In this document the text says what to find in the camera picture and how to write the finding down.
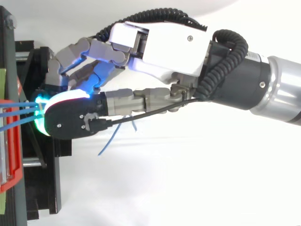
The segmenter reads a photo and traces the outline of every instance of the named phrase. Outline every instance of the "blue cable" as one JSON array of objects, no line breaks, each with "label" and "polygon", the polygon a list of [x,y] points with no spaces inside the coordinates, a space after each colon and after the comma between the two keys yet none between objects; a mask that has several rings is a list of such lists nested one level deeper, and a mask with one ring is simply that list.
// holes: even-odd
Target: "blue cable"
[{"label": "blue cable", "polygon": [[134,128],[135,132],[137,132],[137,127],[136,127],[136,124],[135,124],[134,120],[132,121],[132,125],[133,125],[133,128]]},{"label": "blue cable", "polygon": [[[136,124],[135,124],[134,121],[132,121],[132,125],[133,125],[133,128],[134,128],[135,132],[137,132],[137,127],[136,127]],[[113,140],[114,137],[116,136],[116,134],[117,134],[117,132],[118,132],[120,126],[121,126],[121,123],[118,124],[118,126],[117,126],[117,128],[115,129],[114,133],[112,134],[111,138],[109,139],[109,141],[107,142],[107,144],[104,146],[104,148],[101,150],[101,152],[98,154],[98,156],[100,156],[100,155],[107,149],[107,147],[110,145],[110,143],[112,142],[112,140]]]},{"label": "blue cable", "polygon": [[7,103],[7,104],[0,104],[0,108],[3,107],[36,107],[39,104],[36,102],[22,102],[22,103]]},{"label": "blue cable", "polygon": [[22,125],[22,124],[24,124],[24,123],[28,123],[28,122],[33,121],[33,120],[35,120],[35,119],[40,119],[40,118],[42,118],[42,117],[43,117],[43,116],[42,116],[41,114],[39,114],[39,115],[36,115],[36,116],[31,116],[31,117],[28,117],[28,118],[24,118],[24,119],[21,119],[21,120],[12,122],[12,123],[10,123],[10,124],[8,124],[8,125],[5,125],[5,126],[3,126],[3,127],[0,127],[0,132],[6,131],[6,130],[8,130],[8,129],[10,129],[10,128],[13,128],[13,127],[15,127],[15,126]]},{"label": "blue cable", "polygon": [[9,117],[9,116],[16,116],[16,115],[20,115],[20,114],[31,113],[31,112],[39,111],[39,110],[40,109],[38,107],[32,107],[32,108],[29,108],[29,109],[23,109],[23,110],[19,110],[19,111],[0,113],[0,118],[1,117]]}]

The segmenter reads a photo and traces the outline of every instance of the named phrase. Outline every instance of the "red box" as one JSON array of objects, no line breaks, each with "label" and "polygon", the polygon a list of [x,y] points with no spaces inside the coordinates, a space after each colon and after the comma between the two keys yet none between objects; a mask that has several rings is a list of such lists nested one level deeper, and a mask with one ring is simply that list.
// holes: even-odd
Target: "red box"
[{"label": "red box", "polygon": [[[13,103],[10,100],[0,100],[0,104]],[[18,107],[5,108],[6,112],[18,111]],[[19,116],[6,117],[6,124],[18,121]],[[13,127],[6,130],[7,134],[7,155],[9,164],[9,175],[7,182],[1,185],[0,182],[0,193],[12,188],[16,185],[22,178],[22,153],[21,153],[21,130],[20,126]]]}]

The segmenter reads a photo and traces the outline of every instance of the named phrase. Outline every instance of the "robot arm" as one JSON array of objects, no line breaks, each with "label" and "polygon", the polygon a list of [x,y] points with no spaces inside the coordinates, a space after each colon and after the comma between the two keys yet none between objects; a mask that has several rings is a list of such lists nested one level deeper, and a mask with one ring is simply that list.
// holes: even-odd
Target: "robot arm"
[{"label": "robot arm", "polygon": [[[49,61],[46,75],[46,89],[61,92],[45,107],[46,132],[59,139],[91,136],[114,124],[176,112],[198,101],[300,124],[300,64],[248,52],[246,41],[232,31],[217,31],[210,41],[204,26],[183,18],[184,23],[116,23],[97,39],[82,38],[59,51]],[[65,75],[86,57],[95,61]],[[87,78],[99,87],[126,66],[172,83],[171,89],[62,92],[68,83],[74,89]],[[146,113],[116,121],[101,118],[131,112]]]}]

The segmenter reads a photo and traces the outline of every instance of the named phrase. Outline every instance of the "white background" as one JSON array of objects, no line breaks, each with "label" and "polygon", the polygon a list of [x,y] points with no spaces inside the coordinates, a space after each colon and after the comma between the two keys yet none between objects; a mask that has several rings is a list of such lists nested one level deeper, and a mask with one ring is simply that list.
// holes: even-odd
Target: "white background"
[{"label": "white background", "polygon": [[[253,52],[301,63],[299,1],[231,2],[0,0],[18,19],[17,40],[54,51],[140,10],[168,6],[208,25],[209,33],[240,33]],[[105,90],[158,86],[150,76],[125,72]],[[40,220],[28,224],[301,225],[300,127],[212,103],[136,124],[136,133],[122,125],[101,157],[114,128],[74,140],[72,157],[60,159],[62,210],[40,211]]]}]

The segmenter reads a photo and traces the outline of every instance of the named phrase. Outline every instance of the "coiled black cable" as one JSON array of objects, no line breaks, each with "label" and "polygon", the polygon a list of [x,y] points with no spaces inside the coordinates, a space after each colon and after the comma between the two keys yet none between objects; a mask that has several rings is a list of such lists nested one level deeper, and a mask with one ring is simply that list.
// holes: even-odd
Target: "coiled black cable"
[{"label": "coiled black cable", "polygon": [[128,16],[123,20],[116,21],[115,23],[102,29],[92,38],[96,38],[99,41],[106,42],[109,40],[111,29],[116,23],[124,23],[125,21],[131,21],[136,23],[155,23],[169,21],[178,24],[183,24],[189,27],[206,31],[207,27],[199,24],[196,20],[188,17],[186,13],[175,8],[157,8],[152,10],[143,11],[134,15]]},{"label": "coiled black cable", "polygon": [[240,65],[248,53],[246,40],[236,32],[219,30],[213,34],[213,41],[217,40],[222,44],[232,44],[233,48],[229,55],[212,68],[202,80],[199,81],[194,97],[204,101],[210,100],[225,79],[226,75]]}]

